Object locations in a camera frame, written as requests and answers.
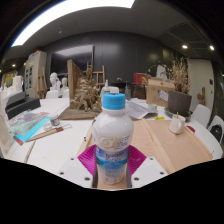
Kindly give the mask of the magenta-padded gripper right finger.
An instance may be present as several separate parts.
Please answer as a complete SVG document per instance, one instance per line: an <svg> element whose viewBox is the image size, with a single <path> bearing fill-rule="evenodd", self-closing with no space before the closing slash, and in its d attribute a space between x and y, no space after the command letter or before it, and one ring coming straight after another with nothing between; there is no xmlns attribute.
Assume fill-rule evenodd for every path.
<svg viewBox="0 0 224 224"><path fill-rule="evenodd" d="M134 146L129 146L126 169L128 188L140 188L167 175L168 173L155 157L146 157Z"/></svg>

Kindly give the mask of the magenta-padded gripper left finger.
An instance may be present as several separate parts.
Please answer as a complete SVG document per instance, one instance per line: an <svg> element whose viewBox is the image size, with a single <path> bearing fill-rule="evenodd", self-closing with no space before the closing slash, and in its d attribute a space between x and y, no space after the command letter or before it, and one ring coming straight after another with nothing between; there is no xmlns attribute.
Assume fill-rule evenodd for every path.
<svg viewBox="0 0 224 224"><path fill-rule="evenodd" d="M88 147L79 156L69 158L58 175L84 188L96 188L98 171L95 156L95 145Z"/></svg>

